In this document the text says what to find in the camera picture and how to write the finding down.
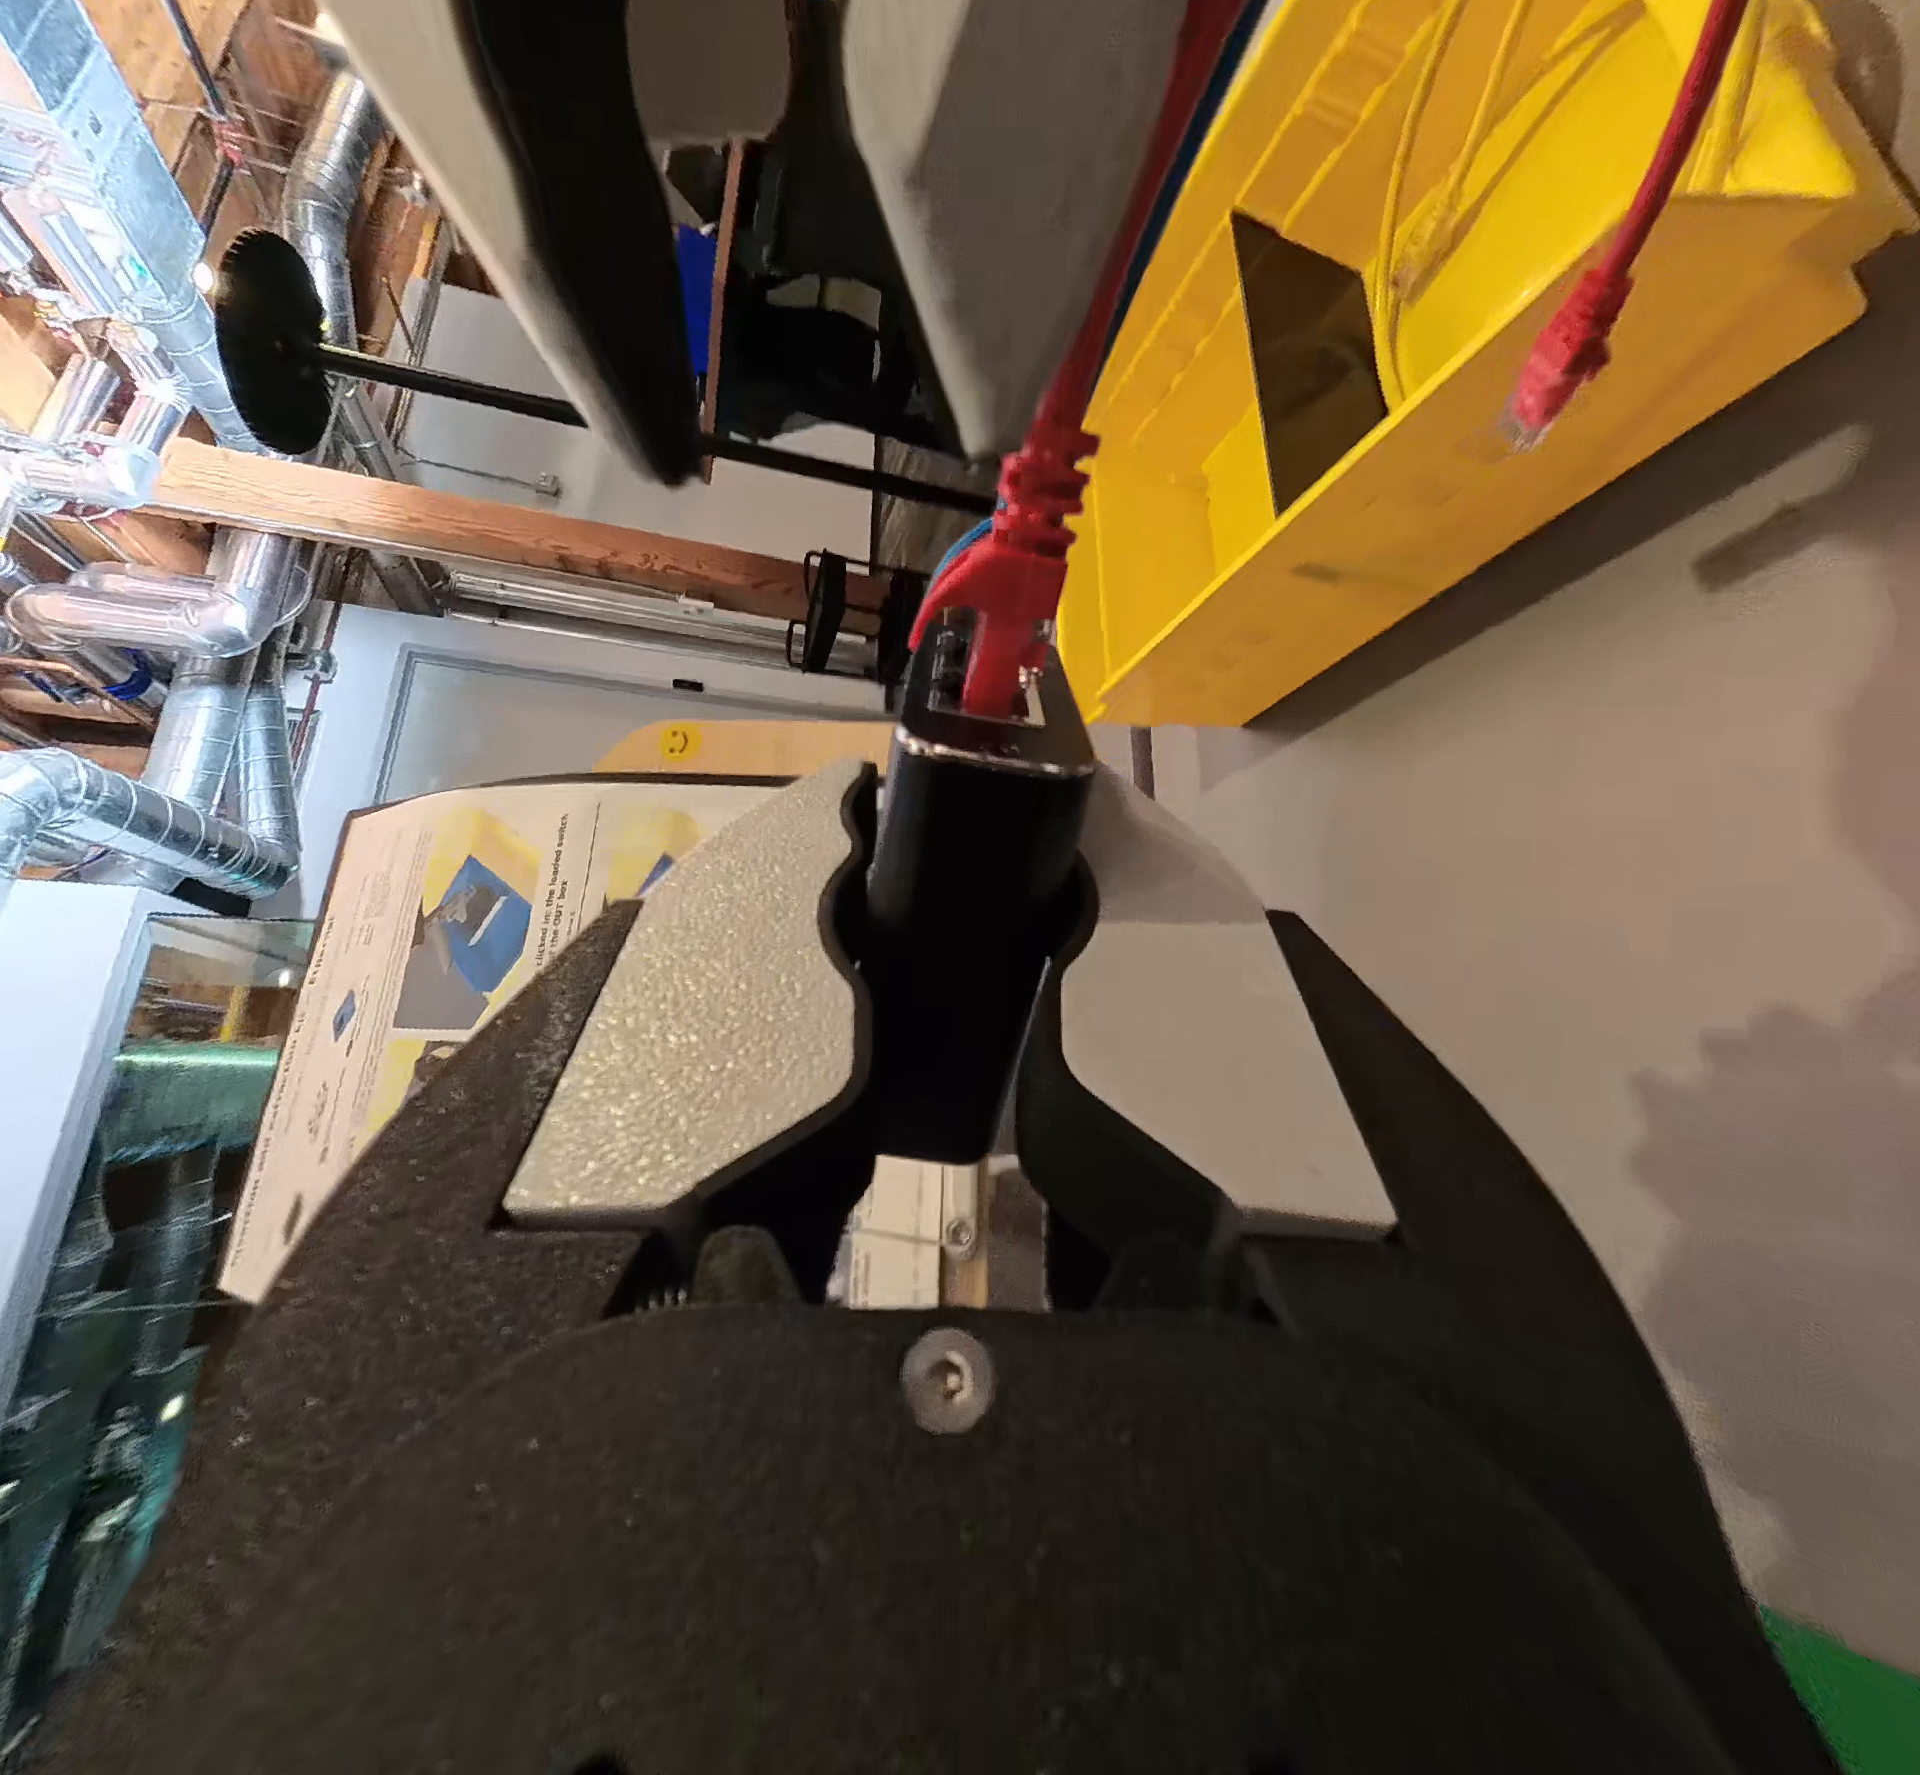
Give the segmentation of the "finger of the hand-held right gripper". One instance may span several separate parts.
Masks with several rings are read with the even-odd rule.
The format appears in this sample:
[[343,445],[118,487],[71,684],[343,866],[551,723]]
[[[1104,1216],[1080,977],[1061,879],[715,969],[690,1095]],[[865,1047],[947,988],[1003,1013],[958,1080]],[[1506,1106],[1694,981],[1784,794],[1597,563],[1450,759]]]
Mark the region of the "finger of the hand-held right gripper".
[[1188,0],[845,0],[842,80],[966,456],[1008,456],[1090,309]]
[[630,0],[320,7],[587,426],[690,481],[698,392]]

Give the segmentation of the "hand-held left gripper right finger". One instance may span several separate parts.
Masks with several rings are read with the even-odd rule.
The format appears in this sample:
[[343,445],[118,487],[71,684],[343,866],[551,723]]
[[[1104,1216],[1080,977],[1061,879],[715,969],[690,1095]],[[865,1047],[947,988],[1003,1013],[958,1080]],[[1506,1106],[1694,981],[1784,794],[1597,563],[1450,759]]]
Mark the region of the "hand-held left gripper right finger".
[[1274,1236],[1381,1239],[1394,1201],[1255,889],[1095,772],[1093,922],[1061,974],[1067,1072]]

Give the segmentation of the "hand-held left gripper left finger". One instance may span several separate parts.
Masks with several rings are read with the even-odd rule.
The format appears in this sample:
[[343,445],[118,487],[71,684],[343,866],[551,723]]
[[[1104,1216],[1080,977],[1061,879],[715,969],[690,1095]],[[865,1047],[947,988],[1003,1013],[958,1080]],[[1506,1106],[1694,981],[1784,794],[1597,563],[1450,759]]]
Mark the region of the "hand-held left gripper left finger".
[[836,920],[878,766],[836,760],[718,828],[644,897],[502,1196],[516,1224],[686,1229],[872,1077]]

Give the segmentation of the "black network switch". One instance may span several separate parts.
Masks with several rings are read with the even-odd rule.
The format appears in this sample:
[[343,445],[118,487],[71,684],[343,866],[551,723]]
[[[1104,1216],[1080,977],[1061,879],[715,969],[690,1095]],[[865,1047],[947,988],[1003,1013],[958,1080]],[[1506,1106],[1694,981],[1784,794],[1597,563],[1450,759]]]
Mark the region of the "black network switch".
[[1028,1020],[1075,897],[1093,775],[1055,651],[1000,713],[964,710],[976,615],[912,655],[865,883],[859,971],[875,1010],[875,1145],[976,1165],[1015,1080]]

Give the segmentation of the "yellow plastic bin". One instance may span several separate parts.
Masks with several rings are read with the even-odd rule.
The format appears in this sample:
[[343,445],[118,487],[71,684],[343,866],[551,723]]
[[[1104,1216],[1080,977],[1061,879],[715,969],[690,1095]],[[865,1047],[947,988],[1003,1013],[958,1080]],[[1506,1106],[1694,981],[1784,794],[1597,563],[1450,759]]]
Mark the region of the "yellow plastic bin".
[[1611,357],[1508,409],[1714,0],[1281,0],[1093,396],[1061,648],[1093,722],[1242,727],[1857,322],[1914,232],[1810,0],[1750,0]]

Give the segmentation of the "green plastic bin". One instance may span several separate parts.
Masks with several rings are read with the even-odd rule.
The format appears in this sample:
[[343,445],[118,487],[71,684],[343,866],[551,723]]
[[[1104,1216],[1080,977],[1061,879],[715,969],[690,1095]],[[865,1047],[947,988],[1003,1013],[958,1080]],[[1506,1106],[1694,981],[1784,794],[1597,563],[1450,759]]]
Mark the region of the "green plastic bin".
[[1845,1772],[1917,1772],[1917,1678],[1760,1608],[1769,1642]]

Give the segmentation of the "printed instruction sheet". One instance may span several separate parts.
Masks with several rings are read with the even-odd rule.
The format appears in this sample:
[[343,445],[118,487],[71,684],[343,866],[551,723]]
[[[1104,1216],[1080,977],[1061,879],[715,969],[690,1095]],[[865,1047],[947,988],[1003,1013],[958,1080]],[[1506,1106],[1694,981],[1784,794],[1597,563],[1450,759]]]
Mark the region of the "printed instruction sheet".
[[558,778],[445,789],[343,831],[252,1152],[222,1291],[264,1302],[350,1172],[601,920],[787,786]]

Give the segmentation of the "white door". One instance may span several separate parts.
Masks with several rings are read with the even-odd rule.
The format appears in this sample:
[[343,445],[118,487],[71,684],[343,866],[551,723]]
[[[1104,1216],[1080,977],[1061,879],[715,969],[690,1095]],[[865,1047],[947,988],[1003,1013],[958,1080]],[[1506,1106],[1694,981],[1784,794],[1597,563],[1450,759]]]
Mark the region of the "white door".
[[875,684],[780,680],[745,662],[644,657],[613,667],[608,642],[542,637],[529,655],[409,648],[396,660],[369,799],[396,805],[499,781],[582,778],[662,722],[884,717]]

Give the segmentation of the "wooden beam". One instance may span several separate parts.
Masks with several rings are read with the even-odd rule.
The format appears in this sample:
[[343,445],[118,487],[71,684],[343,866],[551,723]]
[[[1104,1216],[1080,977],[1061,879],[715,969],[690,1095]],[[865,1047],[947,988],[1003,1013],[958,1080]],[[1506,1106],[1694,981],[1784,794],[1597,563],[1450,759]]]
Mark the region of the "wooden beam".
[[409,560],[486,563],[662,590],[781,622],[809,611],[801,563],[419,491],[190,439],[179,439],[161,454],[150,507],[199,524],[355,546]]

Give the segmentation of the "shiny metal pipe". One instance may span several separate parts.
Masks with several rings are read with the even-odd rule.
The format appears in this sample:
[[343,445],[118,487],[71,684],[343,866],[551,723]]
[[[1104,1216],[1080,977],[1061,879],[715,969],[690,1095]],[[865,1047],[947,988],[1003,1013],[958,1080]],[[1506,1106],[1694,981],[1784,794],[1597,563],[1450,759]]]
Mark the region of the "shiny metal pipe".
[[216,530],[199,576],[94,563],[62,586],[7,606],[17,637],[45,651],[84,642],[164,657],[235,660],[264,648],[313,599],[304,546],[261,530]]

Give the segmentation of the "spiral metal duct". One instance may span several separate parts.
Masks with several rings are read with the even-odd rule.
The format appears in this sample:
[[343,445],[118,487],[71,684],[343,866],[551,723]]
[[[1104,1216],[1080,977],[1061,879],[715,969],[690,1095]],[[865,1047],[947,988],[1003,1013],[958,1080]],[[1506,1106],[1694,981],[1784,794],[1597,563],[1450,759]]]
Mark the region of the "spiral metal duct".
[[[353,70],[337,70],[282,186],[281,235],[316,281],[323,343],[350,351],[362,348],[350,263],[353,226],[362,214],[365,180],[386,137],[369,83]],[[323,441],[300,459],[320,467],[353,467],[391,484],[404,481],[396,445],[362,380],[326,392]]]
[[239,900],[278,897],[300,867],[297,789],[287,723],[282,657],[269,648],[249,684],[187,687],[187,732],[232,732],[232,755],[209,801],[167,796],[150,781],[72,749],[4,755],[4,892],[50,843],[107,853],[161,893],[195,879]]

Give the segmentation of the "black round pedestal base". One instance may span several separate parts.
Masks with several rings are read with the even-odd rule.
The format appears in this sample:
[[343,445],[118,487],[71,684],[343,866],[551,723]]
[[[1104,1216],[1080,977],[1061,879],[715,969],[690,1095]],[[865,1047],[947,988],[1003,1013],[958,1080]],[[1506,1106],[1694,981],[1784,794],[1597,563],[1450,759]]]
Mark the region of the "black round pedestal base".
[[300,253],[249,229],[222,253],[210,295],[232,402],[258,445],[306,456],[323,445],[342,384],[391,386],[546,425],[587,426],[562,399],[499,390],[323,341],[323,302]]

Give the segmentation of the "rectangular metal duct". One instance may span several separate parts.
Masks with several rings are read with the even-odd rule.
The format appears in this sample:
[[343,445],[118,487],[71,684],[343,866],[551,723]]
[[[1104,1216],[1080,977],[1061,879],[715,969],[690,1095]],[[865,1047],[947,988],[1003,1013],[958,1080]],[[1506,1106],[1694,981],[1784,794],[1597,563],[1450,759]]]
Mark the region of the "rectangular metal duct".
[[58,281],[63,315],[107,322],[128,369],[261,454],[195,282],[205,232],[81,0],[4,0],[4,245]]

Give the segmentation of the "black table frame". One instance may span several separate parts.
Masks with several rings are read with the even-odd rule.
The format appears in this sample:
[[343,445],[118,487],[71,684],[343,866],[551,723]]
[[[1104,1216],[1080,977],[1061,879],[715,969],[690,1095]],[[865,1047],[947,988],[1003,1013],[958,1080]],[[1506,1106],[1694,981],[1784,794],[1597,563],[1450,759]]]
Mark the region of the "black table frame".
[[705,484],[712,481],[718,461],[762,467],[770,472],[784,472],[811,484],[827,484],[842,491],[863,491],[875,498],[899,498],[920,507],[940,507],[947,514],[964,517],[992,517],[995,501],[983,494],[953,491],[947,484],[933,484],[925,479],[895,472],[869,461],[865,467],[849,461],[827,461],[819,456],[804,456],[793,449],[780,449],[774,445],[755,445],[751,439],[735,439],[718,426],[718,386],[721,386],[721,351],[725,351],[725,312],[731,292],[731,260],[738,239],[738,196],[745,183],[745,152],[754,145],[734,138],[725,163],[725,193],[721,217],[709,232],[715,242],[715,269],[709,278],[709,337],[702,354],[705,371],[698,376],[698,420],[702,420],[702,467],[698,477]]

